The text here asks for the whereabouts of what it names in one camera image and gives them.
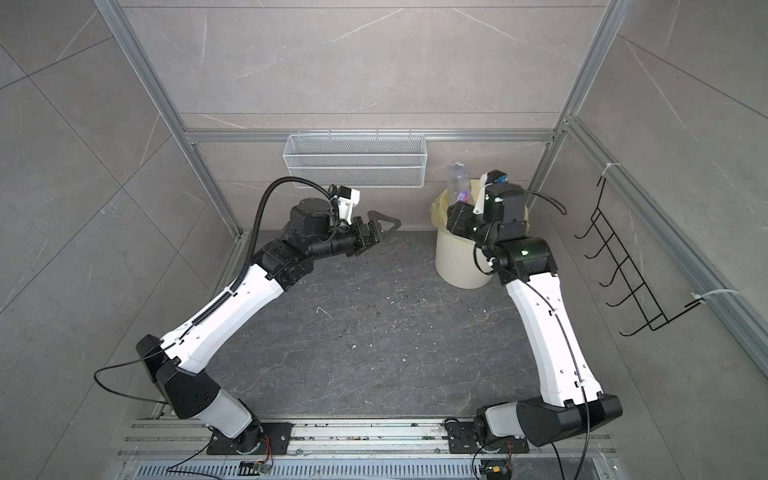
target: metal grate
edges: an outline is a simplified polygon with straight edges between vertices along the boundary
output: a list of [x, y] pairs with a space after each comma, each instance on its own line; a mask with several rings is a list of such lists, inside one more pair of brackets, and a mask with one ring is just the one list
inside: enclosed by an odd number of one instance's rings
[[[184, 476], [195, 478], [194, 473], [205, 473], [222, 478], [239, 478], [237, 467], [240, 460], [191, 460], [177, 469], [181, 472], [166, 472], [175, 462], [146, 460], [138, 469], [135, 480], [161, 480]], [[397, 459], [377, 460], [283, 460], [275, 464], [270, 478], [473, 478], [472, 468], [466, 458], [443, 459]]]
[[295, 134], [283, 159], [291, 175], [323, 186], [421, 187], [427, 146], [420, 134]]

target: wire mesh basket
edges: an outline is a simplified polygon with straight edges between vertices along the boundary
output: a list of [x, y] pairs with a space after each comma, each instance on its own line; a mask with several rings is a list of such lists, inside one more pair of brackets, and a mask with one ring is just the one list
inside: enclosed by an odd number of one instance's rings
[[410, 133], [294, 134], [283, 159], [291, 175], [318, 185], [422, 187], [427, 143]]

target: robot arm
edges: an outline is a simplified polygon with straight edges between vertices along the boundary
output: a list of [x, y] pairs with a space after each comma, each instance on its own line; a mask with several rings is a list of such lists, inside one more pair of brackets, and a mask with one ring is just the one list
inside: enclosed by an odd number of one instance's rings
[[526, 237], [526, 190], [505, 183], [506, 176], [497, 170], [483, 179], [478, 205], [452, 205], [446, 228], [475, 241], [475, 249], [488, 259], [518, 307], [536, 359], [541, 396], [480, 408], [475, 428], [481, 445], [516, 436], [540, 446], [618, 418], [618, 397], [602, 392], [581, 353], [549, 246], [541, 238]]
[[[273, 186], [282, 181], [276, 180]], [[329, 199], [309, 198], [293, 207], [282, 238], [247, 252], [240, 275], [200, 312], [161, 339], [148, 335], [136, 345], [150, 377], [177, 416], [206, 422], [232, 439], [240, 453], [258, 446], [260, 422], [207, 375], [205, 366], [211, 357], [256, 312], [310, 273], [314, 260], [342, 253], [360, 255], [400, 227], [399, 220], [375, 211], [368, 212], [370, 221], [363, 223], [360, 217], [352, 217], [359, 191], [347, 187], [331, 187], [331, 191]], [[385, 232], [381, 220], [392, 227]]]

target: cable tie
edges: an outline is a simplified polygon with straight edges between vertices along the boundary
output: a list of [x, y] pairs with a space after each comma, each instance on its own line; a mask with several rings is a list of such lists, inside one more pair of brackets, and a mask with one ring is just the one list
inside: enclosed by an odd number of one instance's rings
[[603, 173], [600, 174], [601, 177], [605, 176], [605, 172], [608, 171], [609, 168], [613, 167], [614, 165], [621, 165], [621, 164], [614, 164], [612, 162], [608, 162], [605, 164], [605, 168], [603, 169]]
[[700, 300], [705, 296], [714, 295], [715, 293], [733, 293], [735, 295], [741, 295], [741, 292], [739, 290], [734, 290], [731, 288], [716, 288], [715, 290], [710, 290], [709, 292], [702, 293], [701, 295], [693, 292], [691, 292], [690, 294], [694, 296], [694, 299]]

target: trash bin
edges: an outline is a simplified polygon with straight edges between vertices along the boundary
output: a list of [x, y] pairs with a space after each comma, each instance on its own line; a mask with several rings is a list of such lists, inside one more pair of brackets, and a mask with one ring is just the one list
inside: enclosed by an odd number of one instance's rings
[[[479, 180], [472, 180], [472, 198], [477, 198], [480, 191]], [[458, 288], [479, 288], [493, 278], [478, 272], [472, 259], [475, 242], [457, 237], [445, 229], [448, 223], [448, 192], [444, 190], [429, 206], [432, 225], [437, 227], [437, 251], [435, 268], [443, 280]], [[482, 252], [478, 252], [478, 263], [484, 270], [490, 270]]]

